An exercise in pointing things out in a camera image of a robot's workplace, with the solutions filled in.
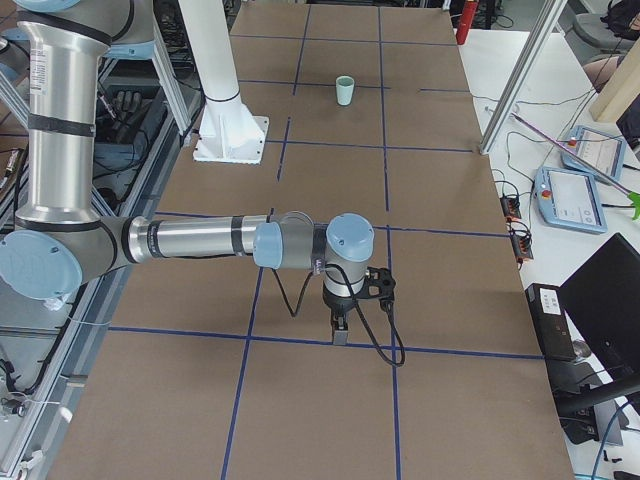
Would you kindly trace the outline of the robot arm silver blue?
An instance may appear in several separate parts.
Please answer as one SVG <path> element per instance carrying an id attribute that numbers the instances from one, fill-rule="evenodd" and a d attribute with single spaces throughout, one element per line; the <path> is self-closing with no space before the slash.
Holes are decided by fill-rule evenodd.
<path id="1" fill-rule="evenodd" d="M 154 54 L 151 2 L 21 1 L 17 23 L 30 44 L 29 191 L 1 243 L 5 283 L 47 300 L 149 259 L 247 256 L 273 271 L 321 276 L 332 341 L 347 341 L 348 315 L 373 281 L 374 231 L 362 216 L 324 225 L 301 212 L 165 221 L 94 208 L 96 180 L 123 167 L 96 161 L 100 64 Z"/>

